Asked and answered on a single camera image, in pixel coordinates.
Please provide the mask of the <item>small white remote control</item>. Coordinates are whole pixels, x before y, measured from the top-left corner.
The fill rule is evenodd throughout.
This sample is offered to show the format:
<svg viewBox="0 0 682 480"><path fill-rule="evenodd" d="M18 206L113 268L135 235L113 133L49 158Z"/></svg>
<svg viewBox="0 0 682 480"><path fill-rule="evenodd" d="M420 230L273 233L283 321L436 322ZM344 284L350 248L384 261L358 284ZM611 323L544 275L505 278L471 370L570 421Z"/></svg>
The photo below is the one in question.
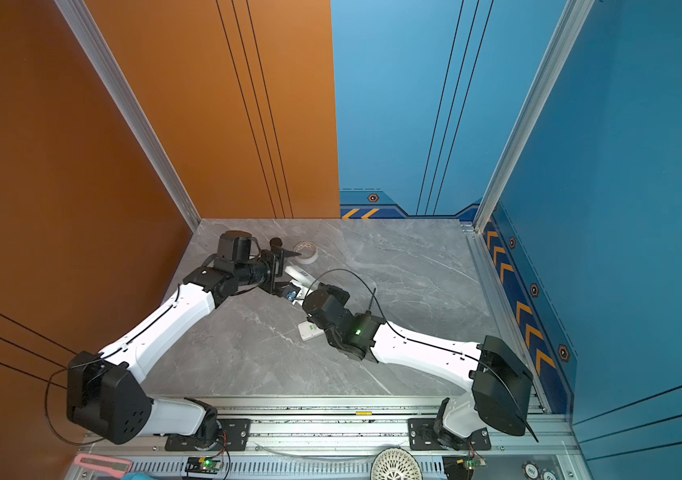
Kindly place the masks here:
<svg viewBox="0 0 682 480"><path fill-rule="evenodd" d="M302 268L294 265L286 266L284 272L292 279L294 283L301 286L302 288L310 288L315 282L315 278L313 276L311 276Z"/></svg>

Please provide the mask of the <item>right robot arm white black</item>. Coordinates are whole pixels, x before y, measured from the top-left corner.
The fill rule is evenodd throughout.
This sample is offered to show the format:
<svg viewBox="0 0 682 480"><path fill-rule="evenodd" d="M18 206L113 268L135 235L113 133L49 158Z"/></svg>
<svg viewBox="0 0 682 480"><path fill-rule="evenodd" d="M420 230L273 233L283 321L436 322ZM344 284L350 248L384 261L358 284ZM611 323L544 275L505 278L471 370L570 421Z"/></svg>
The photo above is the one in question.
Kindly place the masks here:
<svg viewBox="0 0 682 480"><path fill-rule="evenodd" d="M521 437L531 434L527 415L533 375L500 338L460 342L408 330L370 311L353 314L345 290L321 283L302 301L310 323L328 344L354 360L418 370L464 390L440 403L435 441L454 450L478 449L472 442L492 428Z"/></svg>

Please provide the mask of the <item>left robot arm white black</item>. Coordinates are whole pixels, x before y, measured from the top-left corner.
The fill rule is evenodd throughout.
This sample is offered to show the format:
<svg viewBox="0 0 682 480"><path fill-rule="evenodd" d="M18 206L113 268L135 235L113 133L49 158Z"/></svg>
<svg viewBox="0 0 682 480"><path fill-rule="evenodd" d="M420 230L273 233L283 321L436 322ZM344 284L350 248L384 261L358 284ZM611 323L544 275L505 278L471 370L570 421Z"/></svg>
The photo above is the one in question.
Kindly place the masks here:
<svg viewBox="0 0 682 480"><path fill-rule="evenodd" d="M288 265L295 254L281 239L253 253L257 244L248 232L223 233L217 251L163 305L100 352L73 358L67 368L68 420L116 445L157 435L179 437L199 450L213 447L222 435L215 407L192 398L151 397L142 383L191 327L228 298L260 289L295 302L308 293L314 280Z"/></svg>

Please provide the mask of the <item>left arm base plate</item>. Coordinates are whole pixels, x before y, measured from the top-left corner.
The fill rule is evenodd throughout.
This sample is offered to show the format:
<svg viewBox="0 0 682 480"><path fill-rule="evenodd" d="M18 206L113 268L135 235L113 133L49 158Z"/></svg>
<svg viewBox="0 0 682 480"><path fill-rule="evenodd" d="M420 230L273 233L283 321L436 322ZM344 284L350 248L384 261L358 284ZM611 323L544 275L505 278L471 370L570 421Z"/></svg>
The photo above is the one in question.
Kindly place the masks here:
<svg viewBox="0 0 682 480"><path fill-rule="evenodd" d="M247 448L252 422L248 418L219 419L217 436L200 440L190 436L169 435L165 450L169 452L243 452Z"/></svg>

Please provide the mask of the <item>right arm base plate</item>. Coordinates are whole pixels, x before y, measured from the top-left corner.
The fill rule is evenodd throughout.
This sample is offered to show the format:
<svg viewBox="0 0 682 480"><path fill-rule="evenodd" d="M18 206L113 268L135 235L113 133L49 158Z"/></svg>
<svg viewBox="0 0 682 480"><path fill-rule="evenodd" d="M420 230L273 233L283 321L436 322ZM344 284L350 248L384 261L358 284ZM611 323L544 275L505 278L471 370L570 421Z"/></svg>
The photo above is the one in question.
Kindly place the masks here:
<svg viewBox="0 0 682 480"><path fill-rule="evenodd" d="M462 438L447 429L436 426L437 419L415 417L407 420L409 448L413 451L455 450L489 451L492 449L490 435L483 428Z"/></svg>

